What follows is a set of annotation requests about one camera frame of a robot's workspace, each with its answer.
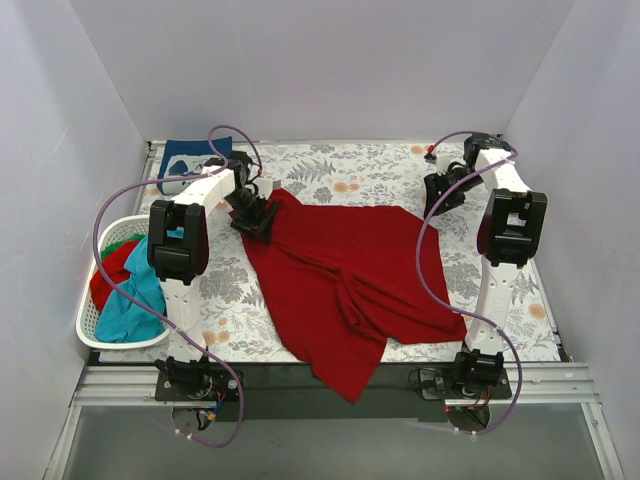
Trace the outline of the dark red t-shirt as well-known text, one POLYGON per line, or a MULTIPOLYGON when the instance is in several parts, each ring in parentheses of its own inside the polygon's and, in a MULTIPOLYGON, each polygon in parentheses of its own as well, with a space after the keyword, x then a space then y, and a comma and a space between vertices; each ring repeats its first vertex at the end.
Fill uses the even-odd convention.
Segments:
POLYGON ((388 340, 456 342, 438 232, 400 206, 305 205, 284 189, 269 244, 244 239, 283 346, 347 401, 361 396, 388 340))

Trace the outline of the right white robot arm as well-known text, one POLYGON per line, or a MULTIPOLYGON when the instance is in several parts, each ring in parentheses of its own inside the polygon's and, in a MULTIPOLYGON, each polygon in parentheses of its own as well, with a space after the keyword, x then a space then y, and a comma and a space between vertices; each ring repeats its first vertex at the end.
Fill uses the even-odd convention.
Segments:
POLYGON ((466 193, 480 184, 489 193, 476 240, 479 296, 450 374, 452 387, 464 397, 488 399, 507 385, 503 349, 517 353, 504 328, 516 280, 538 251, 547 209, 547 196, 518 174, 517 156, 501 137, 476 131, 450 133, 425 154, 435 165, 435 172, 424 177, 425 223, 462 205, 466 193))

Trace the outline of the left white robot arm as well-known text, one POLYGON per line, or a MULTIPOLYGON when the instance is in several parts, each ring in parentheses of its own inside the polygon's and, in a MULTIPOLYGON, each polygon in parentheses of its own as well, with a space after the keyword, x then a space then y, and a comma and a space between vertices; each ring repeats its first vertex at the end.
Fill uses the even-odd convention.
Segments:
POLYGON ((252 159, 232 152, 228 163, 212 158, 203 179, 172 200, 159 200, 149 212, 148 263, 160 282, 166 316, 172 322, 168 358, 156 363, 172 387, 188 398, 211 396, 214 374, 205 354, 203 321, 196 305, 200 277, 209 261, 207 218, 221 202, 233 209, 231 227, 249 240, 267 244, 279 207, 271 202, 271 181, 250 177, 252 159))

